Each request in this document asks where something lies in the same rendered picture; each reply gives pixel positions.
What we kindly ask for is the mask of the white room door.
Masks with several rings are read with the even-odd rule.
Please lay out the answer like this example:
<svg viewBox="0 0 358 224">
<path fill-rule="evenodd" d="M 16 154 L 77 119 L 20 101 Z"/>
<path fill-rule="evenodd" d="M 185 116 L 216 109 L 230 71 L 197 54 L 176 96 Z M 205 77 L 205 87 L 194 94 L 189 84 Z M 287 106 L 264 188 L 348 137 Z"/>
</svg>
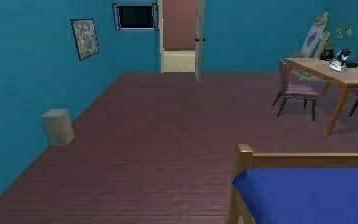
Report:
<svg viewBox="0 0 358 224">
<path fill-rule="evenodd" d="M 203 25 L 204 25 L 204 0 L 197 0 L 196 8 L 196 32 L 195 32 L 195 76 L 202 80 L 202 53 L 203 53 Z"/>
</svg>

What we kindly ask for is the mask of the beige bin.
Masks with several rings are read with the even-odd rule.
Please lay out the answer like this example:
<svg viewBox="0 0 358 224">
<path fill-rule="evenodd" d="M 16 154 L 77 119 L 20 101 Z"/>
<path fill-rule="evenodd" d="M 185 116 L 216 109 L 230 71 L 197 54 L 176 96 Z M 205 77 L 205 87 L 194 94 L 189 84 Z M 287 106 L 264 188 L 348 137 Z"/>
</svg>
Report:
<svg viewBox="0 0 358 224">
<path fill-rule="evenodd" d="M 67 109 L 51 109 L 42 115 L 51 145 L 68 145 L 75 137 Z"/>
</svg>

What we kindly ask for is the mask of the wooden bed with blue cover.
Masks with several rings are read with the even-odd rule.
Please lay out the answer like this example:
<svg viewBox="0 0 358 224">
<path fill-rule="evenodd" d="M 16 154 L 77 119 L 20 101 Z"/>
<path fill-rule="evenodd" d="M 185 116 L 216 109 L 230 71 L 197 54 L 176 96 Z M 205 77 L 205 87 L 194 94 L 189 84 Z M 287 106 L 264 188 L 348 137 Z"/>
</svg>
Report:
<svg viewBox="0 0 358 224">
<path fill-rule="evenodd" d="M 226 224 L 358 224 L 358 153 L 235 147 Z"/>
</svg>

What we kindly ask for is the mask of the easel with painted canvas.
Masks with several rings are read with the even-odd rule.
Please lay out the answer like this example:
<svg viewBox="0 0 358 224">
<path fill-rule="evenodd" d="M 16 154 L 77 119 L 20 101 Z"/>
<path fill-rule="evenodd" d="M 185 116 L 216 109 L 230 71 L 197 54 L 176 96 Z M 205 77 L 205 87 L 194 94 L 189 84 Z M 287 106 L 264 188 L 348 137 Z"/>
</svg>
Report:
<svg viewBox="0 0 358 224">
<path fill-rule="evenodd" d="M 314 23 L 312 24 L 300 51 L 292 53 L 293 58 L 310 58 L 312 56 L 316 47 L 321 42 L 323 31 L 327 24 L 327 20 L 327 12 L 324 12 L 322 15 L 318 15 L 315 18 Z M 293 68 L 292 74 L 295 75 L 301 81 L 314 80 L 314 77 L 312 75 L 298 68 Z"/>
</svg>

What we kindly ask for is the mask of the house plant in black pot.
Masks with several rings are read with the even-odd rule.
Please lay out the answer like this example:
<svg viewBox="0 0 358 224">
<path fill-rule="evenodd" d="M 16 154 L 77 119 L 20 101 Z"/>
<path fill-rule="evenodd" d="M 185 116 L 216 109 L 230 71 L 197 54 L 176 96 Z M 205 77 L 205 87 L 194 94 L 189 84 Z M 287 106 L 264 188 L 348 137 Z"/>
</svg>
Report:
<svg viewBox="0 0 358 224">
<path fill-rule="evenodd" d="M 321 60 L 331 60 L 335 57 L 334 45 L 338 39 L 344 37 L 351 37 L 353 35 L 353 28 L 351 25 L 343 28 L 339 25 L 334 31 L 330 31 L 329 28 L 325 28 L 322 34 L 323 50 L 321 51 L 319 58 Z"/>
</svg>

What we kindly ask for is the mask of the wooden table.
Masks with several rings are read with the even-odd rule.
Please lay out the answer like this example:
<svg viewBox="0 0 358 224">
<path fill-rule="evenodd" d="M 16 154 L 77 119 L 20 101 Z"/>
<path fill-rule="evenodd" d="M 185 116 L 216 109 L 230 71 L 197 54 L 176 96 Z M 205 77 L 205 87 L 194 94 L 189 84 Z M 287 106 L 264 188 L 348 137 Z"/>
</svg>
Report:
<svg viewBox="0 0 358 224">
<path fill-rule="evenodd" d="M 291 70 L 293 68 L 298 68 L 324 80 L 325 86 L 323 89 L 323 95 L 326 95 L 331 85 L 336 85 L 340 88 L 335 109 L 326 129 L 326 134 L 330 136 L 337 124 L 350 93 L 353 90 L 358 90 L 358 68 L 354 71 L 337 72 L 330 68 L 330 63 L 328 61 L 323 61 L 318 58 L 287 58 L 286 62 L 288 64 L 288 76 L 291 75 Z"/>
</svg>

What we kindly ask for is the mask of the dark window with grey frame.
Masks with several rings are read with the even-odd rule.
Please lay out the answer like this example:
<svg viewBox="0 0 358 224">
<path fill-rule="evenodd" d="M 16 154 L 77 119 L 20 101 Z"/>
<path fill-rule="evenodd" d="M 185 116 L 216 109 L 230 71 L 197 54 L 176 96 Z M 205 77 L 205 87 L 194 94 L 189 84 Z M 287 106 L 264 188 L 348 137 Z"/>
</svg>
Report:
<svg viewBox="0 0 358 224">
<path fill-rule="evenodd" d="M 159 26 L 157 3 L 113 3 L 115 29 L 154 30 Z"/>
</svg>

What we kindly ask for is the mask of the framed grey wall picture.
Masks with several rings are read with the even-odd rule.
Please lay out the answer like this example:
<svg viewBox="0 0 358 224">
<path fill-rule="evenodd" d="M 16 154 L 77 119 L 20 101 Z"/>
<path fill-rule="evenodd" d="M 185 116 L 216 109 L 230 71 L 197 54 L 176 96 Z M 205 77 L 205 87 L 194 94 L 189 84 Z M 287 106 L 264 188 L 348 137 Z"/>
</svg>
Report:
<svg viewBox="0 0 358 224">
<path fill-rule="evenodd" d="M 95 23 L 92 18 L 71 19 L 71 27 L 80 61 L 99 52 Z"/>
</svg>

